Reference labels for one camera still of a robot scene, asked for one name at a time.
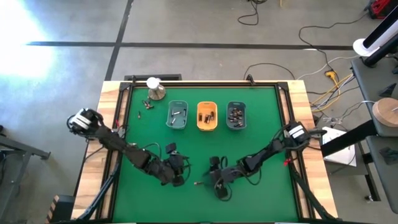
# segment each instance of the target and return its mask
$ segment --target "wooden table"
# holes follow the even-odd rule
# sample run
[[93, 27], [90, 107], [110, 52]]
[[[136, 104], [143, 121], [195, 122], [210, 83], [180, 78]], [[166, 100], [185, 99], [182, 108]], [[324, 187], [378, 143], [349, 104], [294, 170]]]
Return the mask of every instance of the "wooden table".
[[[256, 82], [276, 82], [276, 81], [256, 81]], [[315, 127], [310, 104], [308, 102], [307, 92], [305, 90], [304, 82], [301, 80], [289, 80], [283, 81], [288, 82], [290, 98], [293, 106], [294, 116], [297, 121], [301, 121], [307, 129], [313, 129]], [[116, 101], [118, 98], [120, 82], [109, 81], [104, 82], [101, 97], [98, 103], [98, 112], [104, 117], [105, 125], [108, 127], [112, 126], [112, 121], [116, 109]], [[286, 108], [286, 102], [282, 99], [282, 104]], [[119, 122], [123, 121], [124, 109], [126, 107], [126, 101], [122, 102], [121, 115]], [[289, 120], [287, 110], [285, 111], [285, 117]], [[312, 140], [311, 145], [319, 147], [318, 141]], [[88, 145], [86, 155], [91, 154], [93, 151], [101, 147], [97, 142], [91, 142]], [[95, 198], [101, 187], [101, 180], [103, 178], [105, 158], [107, 150], [103, 149], [90, 157], [84, 164], [81, 172], [81, 176], [78, 182], [78, 190], [76, 194], [75, 206], [73, 208], [72, 218], [79, 217], [90, 203]], [[326, 208], [326, 210], [337, 217], [337, 211], [333, 200], [333, 195], [330, 189], [328, 176], [325, 169], [322, 153], [316, 149], [306, 148], [303, 152], [303, 158], [305, 162], [305, 168], [307, 172], [308, 182], [310, 188], [319, 202]], [[116, 160], [116, 156], [112, 157], [113, 162]], [[303, 214], [308, 217], [308, 210], [305, 208], [306, 199], [303, 192], [299, 192], [300, 201], [303, 207]], [[105, 198], [102, 216], [107, 217], [108, 206], [109, 206], [109, 194]]]

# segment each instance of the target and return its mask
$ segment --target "yellow cable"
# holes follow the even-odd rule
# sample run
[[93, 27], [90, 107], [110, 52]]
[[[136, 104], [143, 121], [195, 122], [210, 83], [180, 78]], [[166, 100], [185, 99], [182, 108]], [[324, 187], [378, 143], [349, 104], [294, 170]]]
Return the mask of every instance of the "yellow cable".
[[328, 90], [324, 95], [320, 96], [318, 99], [316, 99], [314, 102], [311, 103], [311, 105], [314, 105], [316, 102], [320, 101], [322, 98], [324, 98], [327, 94], [329, 94], [331, 91], [333, 91], [340, 83], [344, 82], [345, 80], [347, 80], [348, 78], [352, 77], [353, 74], [350, 74], [346, 77], [344, 77], [344, 79], [340, 80], [340, 82], [338, 82], [336, 85], [334, 85], [330, 90]]
[[[333, 78], [332, 79], [334, 81], [334, 83], [336, 84], [335, 86], [337, 88], [339, 88], [338, 83], [336, 82], [336, 80]], [[338, 101], [338, 99], [340, 98], [340, 88], [338, 90], [338, 94], [337, 94], [337, 98], [335, 100], [333, 100], [332, 102], [330, 102], [328, 105], [326, 105], [324, 108], [318, 109], [318, 110], [312, 110], [312, 112], [320, 112], [323, 111], [325, 109], [327, 109], [329, 106], [331, 106], [334, 102]]]

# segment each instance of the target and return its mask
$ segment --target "wooden disc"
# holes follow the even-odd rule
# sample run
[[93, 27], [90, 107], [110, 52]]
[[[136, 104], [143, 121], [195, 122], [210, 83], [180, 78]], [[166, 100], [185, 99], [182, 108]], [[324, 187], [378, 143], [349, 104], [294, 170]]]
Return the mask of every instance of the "wooden disc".
[[383, 98], [377, 101], [373, 105], [373, 115], [388, 127], [398, 127], [398, 100]]

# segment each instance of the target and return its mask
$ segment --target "orange bin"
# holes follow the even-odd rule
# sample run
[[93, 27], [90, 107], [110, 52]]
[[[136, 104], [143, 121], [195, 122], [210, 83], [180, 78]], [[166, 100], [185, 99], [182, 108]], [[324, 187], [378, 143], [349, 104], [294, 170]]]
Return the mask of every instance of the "orange bin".
[[[214, 113], [213, 119], [205, 123], [206, 115], [210, 116], [211, 112]], [[198, 103], [197, 125], [201, 131], [213, 131], [217, 127], [217, 104], [215, 102], [203, 101]]]

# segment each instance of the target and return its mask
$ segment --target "concrete floor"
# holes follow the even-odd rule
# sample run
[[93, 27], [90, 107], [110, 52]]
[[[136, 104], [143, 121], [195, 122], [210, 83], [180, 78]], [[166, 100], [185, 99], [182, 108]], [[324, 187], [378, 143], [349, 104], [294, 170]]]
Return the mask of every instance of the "concrete floor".
[[[65, 127], [80, 108], [96, 108], [112, 47], [24, 46], [30, 41], [115, 42], [127, 0], [41, 0], [0, 3], [0, 124], [13, 139], [51, 151], [48, 161], [32, 158], [21, 192], [12, 205], [10, 222], [43, 223], [55, 194], [72, 195], [85, 142]], [[302, 26], [329, 26], [357, 19], [367, 0], [270, 0], [259, 6], [258, 26], [236, 19], [252, 13], [245, 0], [135, 0], [123, 42], [195, 42], [302, 45]], [[366, 37], [380, 21], [365, 17], [330, 30], [308, 29], [303, 38], [318, 45], [351, 45]], [[328, 58], [351, 57], [353, 51], [326, 51]], [[277, 63], [296, 77], [314, 72], [325, 62], [311, 50], [121, 48], [112, 80], [125, 75], [181, 73], [184, 80], [240, 80], [254, 63]], [[349, 60], [332, 63], [340, 77], [350, 74]], [[277, 67], [250, 71], [257, 79], [291, 79]], [[307, 90], [325, 91], [331, 81], [322, 73], [304, 78]], [[345, 89], [357, 86], [351, 82]], [[309, 95], [314, 100], [316, 95]], [[345, 94], [325, 112], [340, 116], [362, 101], [359, 90]], [[345, 120], [354, 128], [369, 119], [365, 107]], [[375, 173], [382, 201], [366, 203], [363, 177], [330, 177], [339, 217], [369, 223], [397, 223]]]

